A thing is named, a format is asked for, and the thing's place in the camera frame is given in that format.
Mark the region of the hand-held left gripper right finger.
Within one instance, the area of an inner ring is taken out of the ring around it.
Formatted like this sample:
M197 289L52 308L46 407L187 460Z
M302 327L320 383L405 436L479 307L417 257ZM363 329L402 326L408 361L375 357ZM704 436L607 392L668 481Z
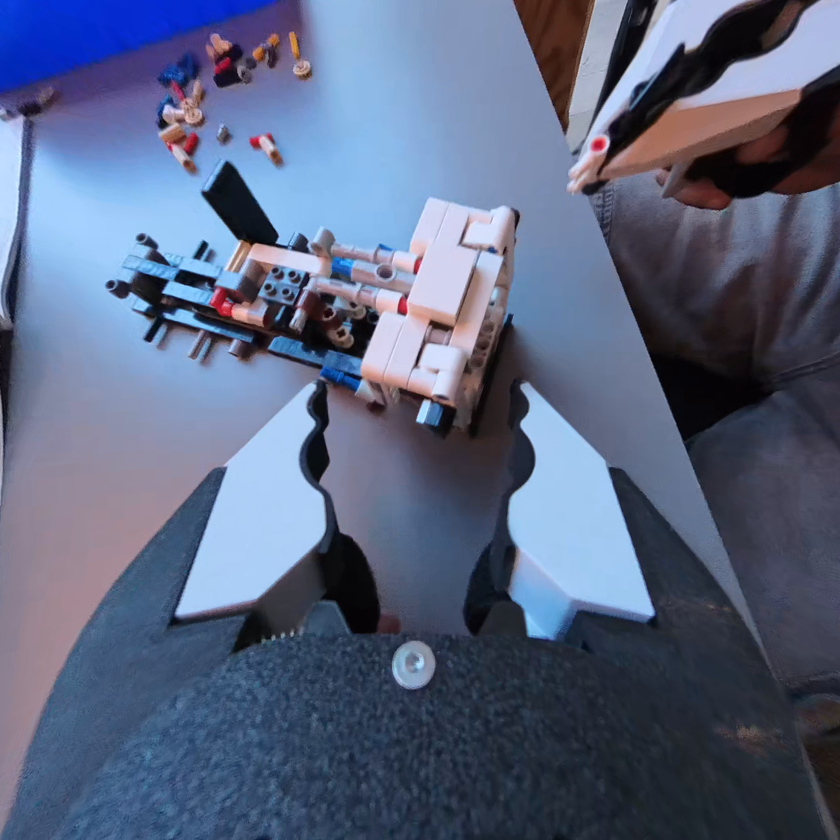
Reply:
M578 613L648 623L655 608L605 459L529 383L511 388L511 420L507 593L527 635L560 639Z

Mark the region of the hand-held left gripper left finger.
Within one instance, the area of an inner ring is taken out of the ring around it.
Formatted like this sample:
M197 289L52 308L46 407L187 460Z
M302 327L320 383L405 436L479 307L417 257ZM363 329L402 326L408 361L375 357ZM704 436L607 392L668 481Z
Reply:
M326 592L338 534L321 478L329 465L324 381L305 385L225 465L173 617L255 615L296 631Z

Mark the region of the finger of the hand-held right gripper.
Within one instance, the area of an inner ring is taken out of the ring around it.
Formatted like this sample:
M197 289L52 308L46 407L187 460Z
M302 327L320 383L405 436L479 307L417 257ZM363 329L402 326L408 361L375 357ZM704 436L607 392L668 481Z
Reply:
M824 66L824 2L671 2L595 115L606 161L688 161L702 132L674 99L687 66Z
M591 126L591 191L670 168L767 193L828 142L839 3L670 2Z

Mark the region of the white and red lego connector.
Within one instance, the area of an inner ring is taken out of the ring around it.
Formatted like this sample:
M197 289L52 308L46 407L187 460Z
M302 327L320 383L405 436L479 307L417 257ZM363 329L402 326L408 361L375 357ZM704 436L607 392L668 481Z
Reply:
M566 186L568 193L589 195L601 188L601 171L610 145L610 138L603 133L597 134L587 142L578 161L569 169L569 181Z

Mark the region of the white black lego truck model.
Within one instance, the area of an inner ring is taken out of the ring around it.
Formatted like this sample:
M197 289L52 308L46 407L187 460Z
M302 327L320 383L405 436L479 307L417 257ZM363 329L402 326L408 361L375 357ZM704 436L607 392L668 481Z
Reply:
M144 341L191 329L191 358L212 340L241 360L264 352L305 365L374 410L406 401L440 437L477 435L486 390L512 323L508 299L518 210L430 197L407 250L279 235L230 161L202 197L236 239L225 266L202 242L191 256L138 234L105 289L149 323Z

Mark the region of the pile of small colourful lego pieces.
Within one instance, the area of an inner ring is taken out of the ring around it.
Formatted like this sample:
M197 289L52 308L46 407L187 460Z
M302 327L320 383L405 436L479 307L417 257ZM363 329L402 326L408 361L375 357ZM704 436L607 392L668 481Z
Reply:
M281 38L272 33L250 51L240 44L210 34L205 45L210 79L218 90L244 86L252 82L259 68L274 70L282 58ZM164 97L156 109L158 136L172 157L187 172L197 172L198 130L205 124L204 101L207 95L201 69L191 53L167 64L157 77Z

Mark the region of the lego instruction booklet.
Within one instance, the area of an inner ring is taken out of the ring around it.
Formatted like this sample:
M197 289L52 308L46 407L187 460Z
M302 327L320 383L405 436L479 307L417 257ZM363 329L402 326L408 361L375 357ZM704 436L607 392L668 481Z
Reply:
M1 122L1 331L14 327L12 286L22 253L34 159L33 124L17 115Z

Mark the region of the person's right hand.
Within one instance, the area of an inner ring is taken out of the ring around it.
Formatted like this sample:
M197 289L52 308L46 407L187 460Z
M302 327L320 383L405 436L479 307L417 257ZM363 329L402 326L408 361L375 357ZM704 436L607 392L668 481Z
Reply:
M782 156L787 128L779 126L763 137L745 143L737 149L741 164L754 165L775 161ZM839 111L835 111L828 126L827 143L812 161L790 174L774 189L779 195L811 193L838 183L839 180ZM672 197L688 206L721 211L732 203L732 197L717 189L708 180L684 182Z

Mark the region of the person's grey jeans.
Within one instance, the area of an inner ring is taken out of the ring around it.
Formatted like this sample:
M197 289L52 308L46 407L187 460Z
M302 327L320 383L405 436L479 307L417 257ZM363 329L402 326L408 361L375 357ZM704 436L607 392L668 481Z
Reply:
M650 352L765 392L689 459L773 672L838 697L838 185L713 211L643 174L590 201Z

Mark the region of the blue plastic bin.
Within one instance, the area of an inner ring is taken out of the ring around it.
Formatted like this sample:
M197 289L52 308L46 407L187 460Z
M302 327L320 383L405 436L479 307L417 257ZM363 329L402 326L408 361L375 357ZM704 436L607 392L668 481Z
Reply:
M1 91L229 18L268 1L2 1Z

